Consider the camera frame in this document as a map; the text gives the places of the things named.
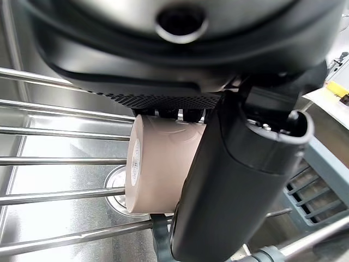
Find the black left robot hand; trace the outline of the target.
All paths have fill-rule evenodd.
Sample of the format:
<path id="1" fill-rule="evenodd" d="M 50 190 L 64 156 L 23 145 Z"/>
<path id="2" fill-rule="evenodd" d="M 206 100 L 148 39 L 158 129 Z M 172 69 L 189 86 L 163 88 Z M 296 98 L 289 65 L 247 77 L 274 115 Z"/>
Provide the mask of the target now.
<path id="1" fill-rule="evenodd" d="M 226 261 L 297 170 L 345 1 L 21 1 L 43 61 L 137 115 L 127 208 L 160 254 Z"/>

